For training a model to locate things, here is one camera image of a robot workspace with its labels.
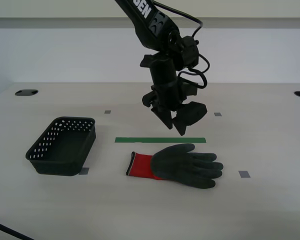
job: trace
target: gray square marker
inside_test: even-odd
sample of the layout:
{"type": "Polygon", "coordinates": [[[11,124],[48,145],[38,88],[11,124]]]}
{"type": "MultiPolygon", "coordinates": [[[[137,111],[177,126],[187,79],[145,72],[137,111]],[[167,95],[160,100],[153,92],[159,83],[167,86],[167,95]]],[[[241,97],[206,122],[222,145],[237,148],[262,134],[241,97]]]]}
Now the gray square marker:
{"type": "Polygon", "coordinates": [[[251,178],[248,171],[239,171],[239,174],[242,179],[250,179],[251,178]]]}
{"type": "Polygon", "coordinates": [[[88,175],[89,169],[89,167],[83,167],[81,172],[79,172],[79,175],[88,175]]]}

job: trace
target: black cord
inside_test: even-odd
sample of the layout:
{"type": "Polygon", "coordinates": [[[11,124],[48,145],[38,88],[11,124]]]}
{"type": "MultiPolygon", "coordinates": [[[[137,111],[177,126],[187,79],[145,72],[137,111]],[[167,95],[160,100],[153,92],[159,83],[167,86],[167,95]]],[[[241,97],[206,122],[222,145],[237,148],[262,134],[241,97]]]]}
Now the black cord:
{"type": "MultiPolygon", "coordinates": [[[[210,69],[210,62],[208,61],[208,59],[206,59],[201,54],[199,54],[199,57],[202,58],[206,62],[206,64],[207,64],[206,69],[204,71],[202,71],[202,73],[205,74],[210,69]]],[[[191,75],[191,76],[197,76],[198,75],[196,73],[191,73],[191,72],[187,72],[187,71],[180,71],[179,74],[178,74],[178,77],[180,77],[181,74],[188,74],[188,75],[191,75]]]]}
{"type": "Polygon", "coordinates": [[[152,2],[153,2],[153,4],[154,4],[155,6],[158,6],[159,8],[165,9],[165,10],[167,10],[167,11],[169,11],[169,12],[174,13],[174,14],[178,14],[178,15],[180,15],[180,16],[183,16],[183,17],[187,18],[187,19],[190,19],[191,21],[196,22],[197,24],[200,24],[200,26],[198,26],[197,29],[196,29],[196,30],[194,31],[194,33],[192,34],[192,37],[193,37],[193,38],[195,37],[195,35],[197,34],[197,32],[199,32],[199,30],[200,30],[200,29],[203,27],[203,25],[204,25],[203,22],[200,21],[198,18],[196,18],[196,17],[194,17],[194,16],[191,16],[191,15],[189,15],[189,14],[183,12],[183,11],[176,10],[176,9],[174,9],[174,8],[172,8],[172,7],[166,6],[166,5],[164,5],[164,4],[160,3],[160,2],[157,2],[157,1],[152,1],[152,2]]]}
{"type": "Polygon", "coordinates": [[[191,75],[191,76],[200,76],[202,81],[203,81],[203,86],[202,85],[199,85],[198,83],[196,82],[193,82],[193,81],[190,81],[190,80],[187,80],[187,79],[182,79],[185,83],[188,83],[192,86],[195,86],[197,87],[198,89],[204,89],[207,85],[208,85],[208,81],[207,81],[207,78],[205,76],[205,73],[210,69],[210,62],[208,61],[208,59],[206,59],[204,56],[202,56],[201,54],[199,54],[199,57],[202,58],[206,64],[207,64],[207,68],[204,70],[204,71],[199,71],[197,69],[194,69],[194,68],[188,68],[188,70],[190,72],[187,72],[187,71],[180,71],[179,74],[178,74],[178,77],[181,76],[181,74],[187,74],[187,75],[191,75]]]}

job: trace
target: glove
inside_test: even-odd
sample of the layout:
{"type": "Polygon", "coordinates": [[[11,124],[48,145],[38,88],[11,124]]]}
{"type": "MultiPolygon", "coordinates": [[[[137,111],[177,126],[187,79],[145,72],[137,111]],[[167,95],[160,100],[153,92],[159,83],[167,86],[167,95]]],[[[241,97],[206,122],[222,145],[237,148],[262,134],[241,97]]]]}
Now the glove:
{"type": "Polygon", "coordinates": [[[190,152],[191,143],[169,146],[155,155],[132,152],[127,176],[156,180],[175,181],[198,189],[209,189],[216,185],[212,179],[222,176],[223,164],[214,162],[214,153],[190,152]]]}

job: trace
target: basket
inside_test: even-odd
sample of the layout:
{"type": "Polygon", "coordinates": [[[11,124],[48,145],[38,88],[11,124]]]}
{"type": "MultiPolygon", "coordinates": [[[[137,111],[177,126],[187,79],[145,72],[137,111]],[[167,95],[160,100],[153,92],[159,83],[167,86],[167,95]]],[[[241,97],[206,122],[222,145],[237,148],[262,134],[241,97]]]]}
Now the basket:
{"type": "Polygon", "coordinates": [[[39,174],[74,176],[81,171],[95,139],[93,118],[58,117],[25,157],[39,174]]]}

